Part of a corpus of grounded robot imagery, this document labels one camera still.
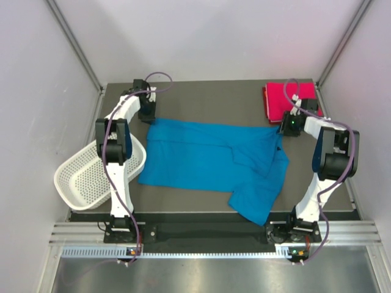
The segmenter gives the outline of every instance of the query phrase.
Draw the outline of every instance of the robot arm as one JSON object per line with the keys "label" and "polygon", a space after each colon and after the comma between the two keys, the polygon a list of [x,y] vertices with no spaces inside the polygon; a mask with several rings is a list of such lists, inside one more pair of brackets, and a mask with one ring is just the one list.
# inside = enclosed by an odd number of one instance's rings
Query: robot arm
{"label": "robot arm", "polygon": [[[293,101],[296,105],[300,104],[300,107],[308,112],[316,113],[318,110],[316,100],[293,99]],[[273,236],[282,239],[281,243],[288,239],[293,242],[301,241],[304,236],[319,242],[321,240],[318,233],[320,206],[323,207],[327,203],[333,191],[340,184],[321,194],[320,202],[318,202],[318,194],[335,184],[344,174],[353,154],[355,154],[353,164],[343,181],[347,177],[352,177],[357,170],[360,137],[357,131],[353,131],[356,142],[354,150],[351,139],[349,139],[350,133],[345,128],[332,124],[326,118],[308,117],[305,113],[297,110],[286,111],[279,133],[296,137],[300,135],[301,131],[305,131],[317,140],[312,159],[314,174],[303,199],[293,208],[287,223],[282,226],[274,226],[269,230]]]}
{"label": "robot arm", "polygon": [[[128,212],[120,203],[115,191],[118,192],[120,199],[125,203],[130,212],[134,211],[133,204],[130,198],[129,184],[128,184],[128,164],[132,155],[132,141],[129,130],[129,123],[134,114],[138,113],[141,121],[146,123],[153,123],[155,120],[156,107],[156,93],[140,94],[137,96],[128,97],[133,92],[140,90],[147,90],[149,85],[139,79],[134,80],[133,88],[122,93],[116,109],[111,128],[109,129],[109,140],[106,147],[106,168],[110,178],[112,179],[117,190],[110,186],[111,190],[111,215],[113,221],[111,223],[112,230],[129,231],[130,220]],[[100,118],[95,123],[95,132],[97,138],[97,153],[102,158],[104,136],[107,131],[109,117],[113,111],[105,118]]]}
{"label": "robot arm", "polygon": [[[304,131],[310,134],[315,139],[319,138],[322,128],[334,129],[336,131],[341,131],[341,132],[345,130],[339,126],[333,125],[327,120],[322,120],[315,117],[306,118]],[[317,172],[314,173],[312,177],[312,181],[307,189],[307,192],[304,195],[304,198],[296,205],[296,217],[298,219],[303,219],[303,221],[310,222],[310,223],[319,221],[320,211],[319,211],[319,203],[318,203],[317,195],[322,190],[333,185],[335,181],[336,180],[333,179],[320,180],[318,173]],[[322,208],[327,203],[333,191],[337,189],[340,185],[341,184],[336,185],[332,190],[321,195],[320,199],[321,199]]]}

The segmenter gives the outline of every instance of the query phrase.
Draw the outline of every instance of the metal frame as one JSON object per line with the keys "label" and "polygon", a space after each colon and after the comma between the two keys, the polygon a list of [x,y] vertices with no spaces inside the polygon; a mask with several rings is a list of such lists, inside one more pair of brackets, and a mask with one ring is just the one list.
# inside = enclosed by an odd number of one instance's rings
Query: metal frame
{"label": "metal frame", "polygon": [[391,292],[391,266],[383,246],[367,246],[380,291]]}
{"label": "metal frame", "polygon": [[333,52],[333,54],[331,55],[331,58],[328,61],[326,67],[322,71],[318,82],[316,83],[320,87],[326,81],[328,75],[330,74],[331,70],[333,69],[335,63],[338,61],[338,58],[341,56],[342,51],[345,49],[350,38],[352,37],[353,33],[356,31],[358,25],[362,21],[365,13],[368,11],[372,2],[373,2],[373,0],[363,0],[361,2],[359,8],[357,9],[356,13],[353,16],[353,19],[351,20],[348,28],[346,29],[345,33],[343,34],[341,40],[339,41],[336,49]]}
{"label": "metal frame", "polygon": [[50,11],[54,15],[56,21],[59,24],[59,27],[62,29],[63,33],[65,34],[65,38],[67,38],[70,46],[74,50],[76,56],[78,57],[81,65],[87,72],[88,76],[91,79],[91,82],[94,84],[94,86],[97,88],[97,90],[102,91],[103,87],[100,84],[95,72],[93,72],[93,69],[90,65],[90,63],[87,60],[86,55],[84,55],[75,35],[72,33],[72,30],[70,29],[67,20],[64,18],[64,15],[62,14],[59,6],[57,5],[55,0],[45,0],[47,3]]}

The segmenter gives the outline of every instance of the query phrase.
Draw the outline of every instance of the cable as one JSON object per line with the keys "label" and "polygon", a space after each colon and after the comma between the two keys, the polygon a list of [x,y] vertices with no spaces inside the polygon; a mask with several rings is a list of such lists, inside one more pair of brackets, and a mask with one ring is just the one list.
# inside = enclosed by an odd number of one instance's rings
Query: cable
{"label": "cable", "polygon": [[[125,211],[129,214],[130,216],[130,219],[132,220],[133,224],[134,224],[134,228],[136,230],[136,253],[134,254],[132,260],[128,263],[128,264],[131,264],[133,263],[135,260],[136,260],[136,257],[138,255],[138,253],[140,252],[139,249],[140,249],[140,231],[139,231],[139,227],[137,225],[137,222],[136,222],[136,219],[134,218],[134,216],[132,215],[132,213],[130,212],[130,210],[128,209],[128,207],[126,206],[126,204],[122,201],[122,199],[120,198],[120,195],[119,193],[117,192],[117,188],[114,184],[114,182],[112,181],[112,179],[110,178],[110,175],[108,173],[108,170],[107,170],[107,166],[106,166],[106,149],[107,149],[107,145],[108,145],[108,139],[109,139],[109,132],[110,132],[110,128],[111,128],[111,124],[112,124],[112,121],[113,121],[113,118],[115,116],[115,114],[119,111],[119,109],[123,106],[123,104],[128,100],[130,99],[132,96],[136,96],[136,95],[139,95],[140,93],[162,93],[162,92],[165,92],[169,89],[171,89],[171,87],[173,86],[174,82],[171,78],[171,76],[169,76],[167,73],[164,73],[164,72],[161,72],[161,71],[156,71],[156,72],[153,72],[153,73],[150,73],[146,78],[145,78],[145,81],[147,81],[148,78],[150,78],[151,76],[153,75],[156,75],[156,74],[162,74],[164,76],[167,76],[169,79],[170,79],[170,85],[166,88],[166,89],[162,89],[162,90],[140,90],[138,92],[134,92],[134,93],[131,93],[129,94],[123,101],[120,105],[118,105],[114,111],[112,112],[110,118],[109,118],[109,122],[108,122],[108,127],[107,127],[107,131],[104,135],[104,141],[103,141],[103,149],[102,149],[102,161],[103,161],[103,171],[104,171],[104,174],[106,175],[107,179],[109,180],[110,182],[110,185],[112,186],[112,188],[115,190],[115,196],[118,198],[118,201],[120,202],[120,204],[123,206],[123,208],[125,209]],[[61,270],[61,280],[63,282],[64,285],[66,286],[71,286],[73,284],[75,284],[77,281],[79,281],[80,279],[82,279],[85,275],[87,275],[89,272],[95,270],[97,267],[101,266],[102,264],[106,264],[106,263],[109,263],[109,262],[117,262],[116,259],[105,259],[104,261],[101,261],[101,262],[98,262],[97,264],[95,264],[94,266],[92,266],[91,268],[87,269],[86,271],[84,271],[82,274],[80,274],[80,276],[78,276],[75,280],[73,280],[72,282],[66,282],[64,280],[64,269]]]}
{"label": "cable", "polygon": [[[300,83],[297,79],[295,78],[289,78],[287,81],[285,81],[284,85],[283,85],[283,94],[285,95],[286,99],[289,101],[289,103],[292,104],[293,107],[299,109],[301,112],[305,113],[306,115],[308,116],[312,116],[312,117],[315,117],[315,118],[318,118],[318,119],[323,119],[323,117],[319,117],[307,110],[304,110],[303,108],[297,106],[294,102],[292,102],[292,100],[289,98],[288,96],[288,93],[287,93],[287,85],[290,83],[290,82],[294,82],[296,83],[297,85],[297,91],[296,91],[296,94],[298,95],[299,94],[299,90],[300,90]],[[346,176],[348,175],[348,172],[350,171],[350,168],[352,167],[353,165],[353,160],[354,160],[354,156],[356,155],[355,152],[356,152],[356,138],[354,136],[354,133],[353,133],[353,129],[351,129],[348,125],[342,123],[342,122],[337,122],[337,121],[332,121],[332,120],[328,120],[327,122],[329,123],[332,123],[332,124],[335,124],[335,125],[338,125],[338,126],[342,126],[344,128],[346,128],[346,130],[349,131],[349,138],[351,139],[351,143],[352,143],[352,154],[350,155],[349,157],[349,161],[348,161],[348,165],[346,166],[345,170],[343,171],[343,173],[341,174],[341,176],[338,178],[338,180],[336,180],[336,182],[334,182],[333,184],[331,184],[328,188],[324,189],[324,190],[321,190],[318,195],[316,196],[317,200],[318,200],[318,204],[319,204],[319,213],[320,213],[320,216],[322,217],[322,219],[326,222],[326,234],[324,235],[323,237],[323,240],[322,242],[320,243],[319,247],[313,252],[313,254],[308,257],[305,261],[303,262],[298,262],[300,264],[307,264],[309,261],[311,261],[312,259],[314,259],[314,257],[319,253],[319,251],[323,248],[323,246],[325,245],[325,243],[327,242],[327,238],[329,237],[329,232],[330,232],[330,223],[329,223],[329,219],[326,217],[326,215],[324,214],[323,212],[323,208],[322,208],[322,202],[321,202],[321,199],[320,199],[320,196],[322,194],[325,194],[326,192],[332,190],[334,187],[338,186],[338,184],[340,184],[345,178]]]}

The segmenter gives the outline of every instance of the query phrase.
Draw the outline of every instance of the metal floor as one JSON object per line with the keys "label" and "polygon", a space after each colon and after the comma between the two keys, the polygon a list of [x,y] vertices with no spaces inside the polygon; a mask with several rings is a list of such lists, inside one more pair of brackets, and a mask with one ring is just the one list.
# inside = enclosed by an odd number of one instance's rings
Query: metal floor
{"label": "metal floor", "polygon": [[[156,116],[183,121],[238,126],[270,126],[265,117],[261,88],[266,81],[194,81],[175,82],[164,93],[157,94]],[[151,83],[159,89],[167,82]],[[131,84],[108,84],[100,117],[106,116],[118,103],[120,94]],[[146,145],[148,125],[134,117],[130,129]],[[304,196],[313,176],[312,155],[316,140],[307,134],[284,137],[283,149],[290,163],[283,189],[273,211],[291,211]],[[174,189],[130,182],[131,198],[137,212],[232,212],[227,202],[230,193]],[[111,202],[87,212],[109,212]],[[345,185],[338,188],[326,204],[326,211],[352,211]]]}
{"label": "metal floor", "polygon": [[285,259],[139,259],[126,268],[113,260],[64,285],[99,262],[62,258],[52,292],[380,292],[365,247],[325,247],[304,267]]}

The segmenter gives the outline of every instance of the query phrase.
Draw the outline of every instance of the light gray wall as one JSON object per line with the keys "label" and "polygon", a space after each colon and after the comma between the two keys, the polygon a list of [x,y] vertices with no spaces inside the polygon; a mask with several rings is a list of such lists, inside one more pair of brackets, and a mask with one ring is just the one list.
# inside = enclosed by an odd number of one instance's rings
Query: light gray wall
{"label": "light gray wall", "polygon": [[360,0],[57,0],[102,83],[314,78]]}
{"label": "light gray wall", "polygon": [[82,147],[97,90],[44,1],[2,1],[0,39],[0,292],[35,292],[67,210],[53,175]]}
{"label": "light gray wall", "polygon": [[352,181],[391,259],[391,2],[372,4],[323,87],[331,116],[360,131]]}

